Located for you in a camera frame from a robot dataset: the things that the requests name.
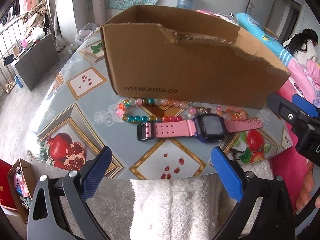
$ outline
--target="black watch buckle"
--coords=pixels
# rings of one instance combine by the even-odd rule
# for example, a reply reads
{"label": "black watch buckle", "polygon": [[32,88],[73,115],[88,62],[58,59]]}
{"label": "black watch buckle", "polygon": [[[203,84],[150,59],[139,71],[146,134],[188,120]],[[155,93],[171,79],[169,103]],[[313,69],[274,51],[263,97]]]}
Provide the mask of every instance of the black watch buckle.
{"label": "black watch buckle", "polygon": [[[151,136],[147,137],[147,134],[150,134],[150,132],[146,132],[146,128],[150,128],[151,130]],[[145,122],[142,124],[137,125],[137,138],[138,141],[143,142],[143,141],[149,141],[153,140],[155,138],[154,135],[154,127],[153,127],[153,122]]]}

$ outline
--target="human hand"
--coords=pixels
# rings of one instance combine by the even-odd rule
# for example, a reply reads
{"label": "human hand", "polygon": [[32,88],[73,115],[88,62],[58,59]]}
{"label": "human hand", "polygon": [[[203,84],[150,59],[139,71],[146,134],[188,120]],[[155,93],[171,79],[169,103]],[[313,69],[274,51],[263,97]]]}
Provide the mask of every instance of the human hand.
{"label": "human hand", "polygon": [[[310,201],[310,192],[314,186],[312,171],[313,171],[313,162],[308,161],[307,164],[308,172],[304,177],[303,187],[300,191],[300,196],[297,199],[296,207],[298,210],[303,209],[308,202]],[[316,199],[316,207],[320,208],[320,196]]]}

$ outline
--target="smartwatch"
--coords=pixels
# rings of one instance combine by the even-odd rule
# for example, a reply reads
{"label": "smartwatch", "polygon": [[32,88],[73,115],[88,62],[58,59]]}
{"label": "smartwatch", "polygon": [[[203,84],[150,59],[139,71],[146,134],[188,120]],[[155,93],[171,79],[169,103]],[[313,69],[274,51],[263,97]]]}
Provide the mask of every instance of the smartwatch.
{"label": "smartwatch", "polygon": [[195,136],[203,143],[211,143],[222,140],[228,133],[255,130],[262,127],[263,122],[258,118],[229,121],[217,114],[198,114],[191,120],[180,122],[138,124],[137,137],[139,141],[147,141],[155,138]]}

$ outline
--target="white shirt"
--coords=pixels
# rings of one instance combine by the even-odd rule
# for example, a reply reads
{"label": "white shirt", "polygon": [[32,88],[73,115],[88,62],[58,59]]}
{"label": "white shirt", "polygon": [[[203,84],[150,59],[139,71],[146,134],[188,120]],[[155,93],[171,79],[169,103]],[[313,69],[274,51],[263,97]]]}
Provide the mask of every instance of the white shirt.
{"label": "white shirt", "polygon": [[[284,47],[287,46],[290,43],[291,39],[285,41],[283,43],[283,46]],[[302,49],[306,49],[305,43],[303,43]],[[316,52],[315,47],[313,46],[313,43],[311,42],[311,40],[307,41],[307,51],[298,50],[293,55],[293,57],[298,61],[299,64],[302,64],[302,65],[306,65],[308,59],[311,59],[315,62],[318,61],[318,55],[317,55],[317,52]]]}

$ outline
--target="watch face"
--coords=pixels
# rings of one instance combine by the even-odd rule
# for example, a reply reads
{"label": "watch face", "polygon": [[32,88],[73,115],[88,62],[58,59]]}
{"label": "watch face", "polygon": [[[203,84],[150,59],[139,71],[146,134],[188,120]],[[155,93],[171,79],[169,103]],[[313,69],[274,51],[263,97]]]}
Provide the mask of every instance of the watch face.
{"label": "watch face", "polygon": [[217,114],[199,114],[195,124],[198,139],[202,142],[220,141],[227,134],[224,119]]}

